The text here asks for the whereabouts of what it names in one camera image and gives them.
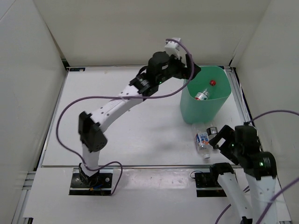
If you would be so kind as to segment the clear bottle red label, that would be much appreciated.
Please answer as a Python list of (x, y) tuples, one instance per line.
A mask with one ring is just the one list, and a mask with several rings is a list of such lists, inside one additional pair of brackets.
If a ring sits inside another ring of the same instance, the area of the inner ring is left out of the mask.
[(216, 86), (216, 81), (211, 80), (209, 82), (209, 85), (203, 91), (198, 92), (194, 98), (200, 101), (208, 100), (214, 93), (215, 86)]

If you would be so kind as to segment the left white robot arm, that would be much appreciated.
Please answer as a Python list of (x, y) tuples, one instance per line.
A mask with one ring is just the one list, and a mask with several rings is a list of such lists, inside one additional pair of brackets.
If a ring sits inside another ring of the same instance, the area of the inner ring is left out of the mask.
[(126, 111), (155, 94), (159, 85), (170, 78), (193, 80), (201, 71), (189, 56), (185, 58), (186, 63), (183, 63), (166, 52), (154, 53), (148, 64), (120, 92), (118, 99), (110, 100), (92, 113), (80, 113), (78, 133), (84, 161), (79, 165), (79, 177), (86, 186), (92, 188), (100, 183), (99, 153), (107, 144), (104, 133), (109, 126)]

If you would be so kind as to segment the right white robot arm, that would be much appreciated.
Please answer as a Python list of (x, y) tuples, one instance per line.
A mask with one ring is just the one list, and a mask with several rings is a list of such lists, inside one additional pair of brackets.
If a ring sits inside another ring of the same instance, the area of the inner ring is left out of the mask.
[(210, 166), (210, 182), (221, 186), (241, 224), (278, 224), (274, 195), (277, 182), (277, 164), (270, 152), (260, 149), (257, 130), (250, 125), (231, 128), (225, 125), (210, 145), (215, 146), (224, 139), (220, 153), (235, 165), (243, 168), (248, 182), (251, 200), (248, 201), (240, 189), (235, 172), (229, 163)]

